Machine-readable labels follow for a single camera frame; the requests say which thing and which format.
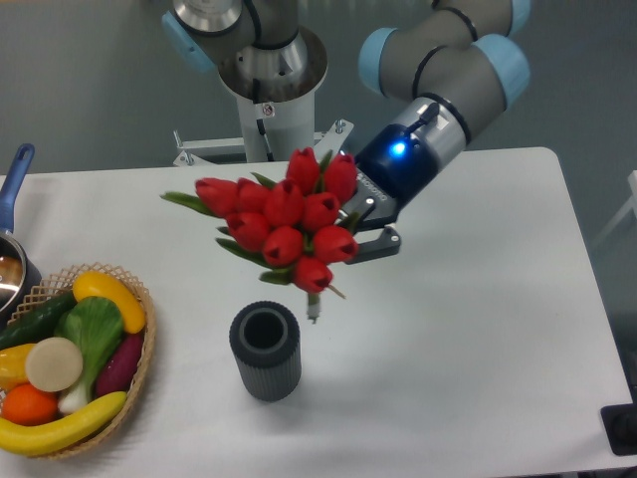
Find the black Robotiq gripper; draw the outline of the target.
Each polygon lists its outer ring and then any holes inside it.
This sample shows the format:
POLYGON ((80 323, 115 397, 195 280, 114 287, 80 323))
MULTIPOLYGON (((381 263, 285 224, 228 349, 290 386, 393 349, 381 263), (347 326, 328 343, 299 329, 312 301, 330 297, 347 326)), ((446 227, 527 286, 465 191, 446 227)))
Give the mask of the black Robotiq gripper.
POLYGON ((347 265, 397 255, 402 239, 394 226, 400 211, 439 173, 439 157, 407 126, 393 123, 384 128, 354 156, 356 189, 341 206, 347 215, 359 215, 357 230, 385 226, 376 239, 359 243, 347 265))

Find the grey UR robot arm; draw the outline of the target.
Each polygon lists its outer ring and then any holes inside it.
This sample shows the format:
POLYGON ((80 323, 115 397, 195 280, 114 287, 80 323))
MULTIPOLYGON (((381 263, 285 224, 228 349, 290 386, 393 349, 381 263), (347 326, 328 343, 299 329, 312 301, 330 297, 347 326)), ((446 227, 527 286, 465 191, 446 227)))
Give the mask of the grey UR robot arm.
MULTIPOLYGON (((362 262, 399 251, 401 210, 529 83, 529 62, 511 39, 529 2, 436 1, 432 9, 413 28, 374 31, 359 52, 361 81, 406 103, 357 154, 357 189, 341 208, 358 230, 379 231, 360 246, 362 262)), ((315 133, 327 56, 300 24, 296 2, 176 1, 161 24, 188 65, 216 71, 234 96, 248 161, 283 161, 305 146, 317 154, 340 150, 348 123, 315 133)))

